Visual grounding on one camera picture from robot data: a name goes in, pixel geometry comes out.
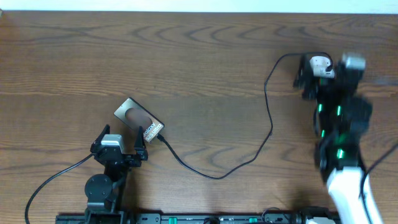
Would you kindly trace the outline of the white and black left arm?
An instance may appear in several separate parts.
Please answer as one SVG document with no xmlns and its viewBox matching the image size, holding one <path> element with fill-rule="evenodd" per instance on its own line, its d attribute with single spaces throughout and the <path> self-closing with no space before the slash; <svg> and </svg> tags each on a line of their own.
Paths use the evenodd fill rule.
<svg viewBox="0 0 398 224">
<path fill-rule="evenodd" d="M 148 160 L 143 128 L 139 127 L 134 143 L 134 154 L 123 153 L 124 143 L 120 134 L 111 134 L 106 125 L 94 140 L 90 152 L 104 166 L 102 174 L 90 177 L 85 184 L 87 208 L 85 223 L 135 223 L 134 215 L 121 208 L 126 179 L 133 167 L 140 167 Z"/>
</svg>

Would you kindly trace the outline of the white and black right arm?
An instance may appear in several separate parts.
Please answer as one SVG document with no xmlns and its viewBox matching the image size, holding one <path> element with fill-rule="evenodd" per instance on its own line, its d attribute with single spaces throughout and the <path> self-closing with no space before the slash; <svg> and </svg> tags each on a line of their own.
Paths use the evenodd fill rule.
<svg viewBox="0 0 398 224">
<path fill-rule="evenodd" d="M 294 81 L 304 100 L 317 103 L 315 160 L 341 223 L 383 222 L 359 143 L 373 112 L 357 92 L 365 69 L 358 55 L 344 54 L 337 64 L 329 57 L 303 55 Z"/>
</svg>

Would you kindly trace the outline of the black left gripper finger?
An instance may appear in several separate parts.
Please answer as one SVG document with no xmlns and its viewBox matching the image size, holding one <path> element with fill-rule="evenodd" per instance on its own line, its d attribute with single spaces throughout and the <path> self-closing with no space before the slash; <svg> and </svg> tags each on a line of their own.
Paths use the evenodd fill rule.
<svg viewBox="0 0 398 224">
<path fill-rule="evenodd" d="M 103 128 L 102 132 L 91 144 L 90 152 L 98 152 L 98 149 L 101 146 L 101 141 L 103 140 L 104 136 L 109 133 L 110 133 L 110 126 L 108 124 L 106 124 L 105 127 Z"/>
<path fill-rule="evenodd" d="M 142 126 L 137 131 L 136 141 L 134 143 L 134 150 L 140 156 L 147 156 L 148 152 L 144 140 L 144 132 Z"/>
</svg>

